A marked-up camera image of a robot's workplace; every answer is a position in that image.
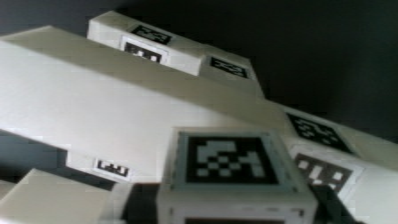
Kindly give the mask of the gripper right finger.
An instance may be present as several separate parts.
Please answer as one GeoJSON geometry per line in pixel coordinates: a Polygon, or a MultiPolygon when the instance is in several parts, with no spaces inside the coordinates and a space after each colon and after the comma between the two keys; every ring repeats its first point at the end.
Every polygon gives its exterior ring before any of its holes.
{"type": "Polygon", "coordinates": [[[318,200],[313,224],[363,224],[350,214],[332,188],[327,185],[313,185],[311,191],[318,200]]]}

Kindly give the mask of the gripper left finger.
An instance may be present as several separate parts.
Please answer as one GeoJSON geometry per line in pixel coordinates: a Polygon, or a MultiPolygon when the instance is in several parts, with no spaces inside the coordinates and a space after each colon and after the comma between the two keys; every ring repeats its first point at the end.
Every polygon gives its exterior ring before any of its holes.
{"type": "Polygon", "coordinates": [[[132,188],[123,220],[126,224],[158,224],[156,193],[160,185],[155,183],[137,184],[132,188]]]}

